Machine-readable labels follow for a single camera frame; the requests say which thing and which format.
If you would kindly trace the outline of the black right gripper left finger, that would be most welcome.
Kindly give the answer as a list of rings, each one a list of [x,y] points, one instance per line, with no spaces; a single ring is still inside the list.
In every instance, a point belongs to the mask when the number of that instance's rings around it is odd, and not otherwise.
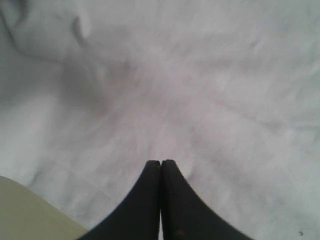
[[[148,160],[128,195],[81,240],[157,240],[160,227],[161,164]]]

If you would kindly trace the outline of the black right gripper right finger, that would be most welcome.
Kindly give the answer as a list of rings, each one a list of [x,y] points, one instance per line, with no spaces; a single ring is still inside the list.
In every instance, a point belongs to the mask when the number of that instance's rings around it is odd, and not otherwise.
[[[161,221],[165,240],[249,240],[195,193],[174,160],[161,164]]]

